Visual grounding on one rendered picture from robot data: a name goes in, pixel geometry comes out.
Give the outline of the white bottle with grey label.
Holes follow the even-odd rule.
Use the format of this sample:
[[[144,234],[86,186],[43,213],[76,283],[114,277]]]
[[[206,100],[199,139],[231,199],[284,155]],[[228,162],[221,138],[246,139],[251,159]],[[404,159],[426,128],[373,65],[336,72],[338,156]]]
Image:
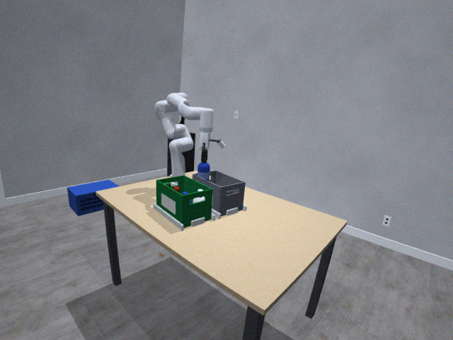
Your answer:
[[[203,190],[202,189],[198,189],[197,191],[199,192],[199,191],[203,191]],[[203,197],[199,197],[199,198],[194,198],[193,199],[193,203],[197,203],[197,202],[204,201],[204,200],[205,200],[204,196]]]

